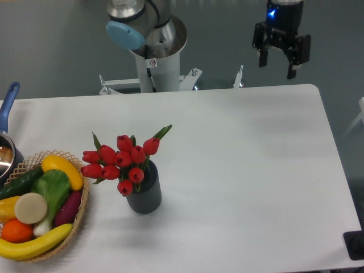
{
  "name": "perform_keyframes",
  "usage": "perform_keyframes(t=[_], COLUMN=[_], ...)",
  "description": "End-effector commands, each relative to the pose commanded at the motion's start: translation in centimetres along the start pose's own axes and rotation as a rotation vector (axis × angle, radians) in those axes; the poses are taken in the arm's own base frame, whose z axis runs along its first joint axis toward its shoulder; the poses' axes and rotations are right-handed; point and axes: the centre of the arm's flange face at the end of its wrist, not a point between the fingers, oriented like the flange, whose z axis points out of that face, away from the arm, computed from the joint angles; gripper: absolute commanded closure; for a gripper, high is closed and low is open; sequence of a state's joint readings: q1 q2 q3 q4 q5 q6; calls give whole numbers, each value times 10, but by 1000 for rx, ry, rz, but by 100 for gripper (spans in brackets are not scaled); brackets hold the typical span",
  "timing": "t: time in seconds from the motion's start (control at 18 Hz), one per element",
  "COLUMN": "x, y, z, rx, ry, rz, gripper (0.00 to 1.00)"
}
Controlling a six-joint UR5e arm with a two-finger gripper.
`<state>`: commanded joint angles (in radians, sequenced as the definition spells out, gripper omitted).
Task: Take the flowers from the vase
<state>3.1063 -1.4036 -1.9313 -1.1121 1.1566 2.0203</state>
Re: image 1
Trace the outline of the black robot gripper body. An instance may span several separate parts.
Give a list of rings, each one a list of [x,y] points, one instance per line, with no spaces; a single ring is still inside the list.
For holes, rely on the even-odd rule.
[[[294,46],[303,5],[303,1],[267,1],[267,37],[273,47]]]

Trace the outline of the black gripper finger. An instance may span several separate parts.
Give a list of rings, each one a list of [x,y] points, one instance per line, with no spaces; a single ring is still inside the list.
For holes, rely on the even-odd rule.
[[[271,47],[273,37],[272,27],[266,22],[260,22],[255,25],[252,46],[259,55],[259,67],[267,65],[268,49]]]
[[[295,37],[293,45],[287,51],[287,57],[289,61],[287,78],[289,80],[296,77],[296,70],[300,65],[309,61],[310,50],[310,35]]]

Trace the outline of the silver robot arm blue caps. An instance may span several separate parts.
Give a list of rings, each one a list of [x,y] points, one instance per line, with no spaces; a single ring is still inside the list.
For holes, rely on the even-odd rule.
[[[267,1],[266,19],[255,25],[252,47],[259,55],[259,66],[267,64],[268,50],[277,48],[286,55],[288,79],[296,68],[309,61],[311,36],[300,36],[298,28],[302,1]],[[172,44],[186,35],[177,30],[169,1],[109,1],[106,32],[120,47],[140,53],[143,58],[162,58],[175,53]]]

